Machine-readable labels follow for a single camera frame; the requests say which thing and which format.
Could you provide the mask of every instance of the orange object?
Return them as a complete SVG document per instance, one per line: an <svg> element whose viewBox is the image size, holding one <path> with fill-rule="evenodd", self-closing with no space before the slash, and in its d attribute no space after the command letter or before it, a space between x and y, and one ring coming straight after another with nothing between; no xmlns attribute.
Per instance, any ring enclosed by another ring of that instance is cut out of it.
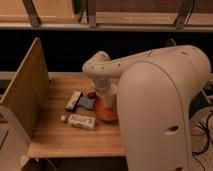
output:
<svg viewBox="0 0 213 171"><path fill-rule="evenodd" d="M94 102L94 111L96 118L102 121L111 122L118 120L116 103L113 105L113 107L106 108L104 107L102 99L97 98Z"/></svg>

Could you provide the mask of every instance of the black background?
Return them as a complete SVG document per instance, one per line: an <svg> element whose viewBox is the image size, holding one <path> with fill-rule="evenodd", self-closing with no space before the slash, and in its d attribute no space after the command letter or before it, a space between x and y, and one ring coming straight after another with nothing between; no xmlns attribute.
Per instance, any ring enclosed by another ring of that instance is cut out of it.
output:
<svg viewBox="0 0 213 171"><path fill-rule="evenodd" d="M197 46L213 59L213 33L0 30L0 71L16 71L35 37L42 41L49 71L80 72L99 50L115 59L164 47L169 38Z"/></svg>

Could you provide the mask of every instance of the wooden tabletop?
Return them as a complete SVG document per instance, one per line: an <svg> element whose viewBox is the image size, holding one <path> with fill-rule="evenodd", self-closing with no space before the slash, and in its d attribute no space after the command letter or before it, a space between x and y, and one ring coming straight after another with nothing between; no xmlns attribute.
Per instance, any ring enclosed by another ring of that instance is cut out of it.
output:
<svg viewBox="0 0 213 171"><path fill-rule="evenodd" d="M94 131L74 128L60 121L73 91L84 95L92 91L91 81L83 75L51 80L35 132L28 150L31 158L112 157L124 156L118 123L97 120ZM78 107L76 114L95 116L93 111Z"/></svg>

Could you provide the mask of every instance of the small box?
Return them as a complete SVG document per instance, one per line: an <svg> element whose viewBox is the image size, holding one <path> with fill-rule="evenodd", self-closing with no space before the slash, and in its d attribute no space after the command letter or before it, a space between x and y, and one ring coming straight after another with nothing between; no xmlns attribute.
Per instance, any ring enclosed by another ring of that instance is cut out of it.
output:
<svg viewBox="0 0 213 171"><path fill-rule="evenodd" d="M77 128L94 130L95 129L95 118L72 114L72 115L70 115L70 117L68 119L68 124L70 126L77 127Z"/></svg>

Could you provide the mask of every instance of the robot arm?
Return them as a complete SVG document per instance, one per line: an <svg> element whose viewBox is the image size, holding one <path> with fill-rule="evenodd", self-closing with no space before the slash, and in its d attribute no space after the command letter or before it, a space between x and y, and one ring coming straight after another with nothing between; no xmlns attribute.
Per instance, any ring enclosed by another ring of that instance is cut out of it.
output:
<svg viewBox="0 0 213 171"><path fill-rule="evenodd" d="M130 171L191 171L189 106L210 71L207 56L193 46L117 60L99 52L84 64L100 94L111 91L109 78L120 78L117 110Z"/></svg>

